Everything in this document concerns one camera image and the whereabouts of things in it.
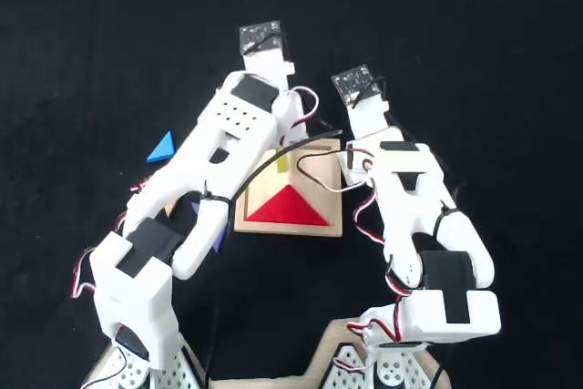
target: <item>blue triangle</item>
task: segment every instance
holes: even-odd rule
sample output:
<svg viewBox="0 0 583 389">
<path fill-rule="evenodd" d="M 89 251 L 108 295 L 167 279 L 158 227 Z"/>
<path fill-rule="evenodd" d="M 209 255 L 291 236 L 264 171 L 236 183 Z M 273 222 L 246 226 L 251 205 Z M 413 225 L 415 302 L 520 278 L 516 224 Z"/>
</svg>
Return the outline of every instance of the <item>blue triangle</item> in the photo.
<svg viewBox="0 0 583 389">
<path fill-rule="evenodd" d="M 158 143 L 158 145 L 152 150 L 148 155 L 146 161 L 148 163 L 153 163 L 155 161 L 161 161 L 163 159 L 169 159 L 174 155 L 174 142 L 172 141 L 172 133 L 168 131 L 164 138 Z"/>
</svg>

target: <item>black fabric surface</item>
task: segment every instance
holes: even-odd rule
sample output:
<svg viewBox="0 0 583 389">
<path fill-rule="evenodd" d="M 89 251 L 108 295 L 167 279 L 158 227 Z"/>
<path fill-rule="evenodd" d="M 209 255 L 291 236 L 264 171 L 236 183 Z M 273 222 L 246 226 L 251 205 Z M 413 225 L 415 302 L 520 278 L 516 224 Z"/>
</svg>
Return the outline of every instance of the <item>black fabric surface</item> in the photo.
<svg viewBox="0 0 583 389">
<path fill-rule="evenodd" d="M 367 63 L 387 77 L 395 115 L 469 183 L 459 204 L 494 257 L 503 328 L 456 348 L 453 386 L 572 385 L 583 341 L 580 5 L 0 0 L 3 385 L 76 387 L 99 357 L 107 340 L 90 294 L 67 298 L 78 254 L 157 168 L 146 156 L 165 132 L 179 144 L 242 67 L 239 26 L 272 19 L 288 34 L 292 83 L 321 93 L 328 121 L 347 127 L 329 76 Z M 345 217 L 365 194 L 343 197 Z M 347 220 L 342 239 L 234 234 L 219 260 L 175 283 L 175 307 L 204 360 L 219 287 L 214 378 L 301 374 L 328 321 L 393 301 L 383 272 L 380 248 Z"/>
</svg>

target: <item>wooden base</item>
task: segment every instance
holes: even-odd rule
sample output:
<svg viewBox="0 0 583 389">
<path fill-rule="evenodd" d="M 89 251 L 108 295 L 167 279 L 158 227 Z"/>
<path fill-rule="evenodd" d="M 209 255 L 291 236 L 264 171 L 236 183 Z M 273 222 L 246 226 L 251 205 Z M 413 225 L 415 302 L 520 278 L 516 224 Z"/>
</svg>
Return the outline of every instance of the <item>wooden base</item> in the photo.
<svg viewBox="0 0 583 389">
<path fill-rule="evenodd" d="M 266 168 L 237 199 L 235 211 L 235 231 L 262 232 L 272 234 L 296 234 L 306 236 L 340 237 L 343 234 L 342 199 L 340 193 L 333 193 L 303 176 L 297 169 L 298 159 L 306 154 L 317 154 L 338 150 L 340 140 L 324 138 L 283 157 L 286 161 L 276 162 Z M 261 162 L 273 156 L 268 151 Z M 335 154 L 305 159 L 302 168 L 335 189 L 341 187 L 340 167 Z M 302 225 L 250 221 L 247 218 L 270 200 L 286 185 L 292 186 L 310 206 L 328 222 L 329 226 Z"/>
</svg>

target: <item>blue triangular piece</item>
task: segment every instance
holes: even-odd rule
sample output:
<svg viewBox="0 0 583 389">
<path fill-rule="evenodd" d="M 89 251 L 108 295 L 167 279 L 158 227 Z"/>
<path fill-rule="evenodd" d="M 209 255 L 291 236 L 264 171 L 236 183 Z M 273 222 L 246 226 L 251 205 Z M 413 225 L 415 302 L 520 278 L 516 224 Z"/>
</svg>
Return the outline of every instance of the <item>blue triangular piece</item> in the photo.
<svg viewBox="0 0 583 389">
<path fill-rule="evenodd" d="M 168 131 L 164 138 L 158 143 L 158 145 L 152 150 L 148 155 L 146 161 L 148 163 L 153 163 L 155 161 L 161 161 L 163 159 L 169 159 L 174 155 L 174 142 L 172 141 L 172 133 Z"/>
<path fill-rule="evenodd" d="M 197 204 L 196 202 L 191 202 L 190 204 L 192 205 L 194 212 L 199 214 L 200 204 Z M 217 253 L 219 253 L 220 245 L 222 244 L 223 237 L 225 237 L 225 229 L 224 228 L 219 233 L 219 237 L 217 237 L 217 239 L 212 244 L 212 247 L 214 248 L 215 252 L 217 252 Z"/>
</svg>

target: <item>metal base plate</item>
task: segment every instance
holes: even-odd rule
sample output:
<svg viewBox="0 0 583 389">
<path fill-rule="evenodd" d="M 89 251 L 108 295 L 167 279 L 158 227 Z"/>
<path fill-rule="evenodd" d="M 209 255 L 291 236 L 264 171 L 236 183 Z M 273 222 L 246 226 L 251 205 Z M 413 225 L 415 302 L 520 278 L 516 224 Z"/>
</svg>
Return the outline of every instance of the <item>metal base plate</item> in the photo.
<svg viewBox="0 0 583 389">
<path fill-rule="evenodd" d="M 200 389 L 201 384 L 196 371 L 190 365 L 185 354 L 180 351 L 167 369 L 150 370 L 147 362 L 137 357 L 128 349 L 118 346 L 126 356 L 127 364 L 124 370 L 113 378 L 92 384 L 91 389 Z M 107 377 L 114 374 L 124 365 L 124 359 L 119 350 L 115 350 L 107 359 L 106 364 L 98 374 L 91 374 L 90 380 Z"/>
</svg>

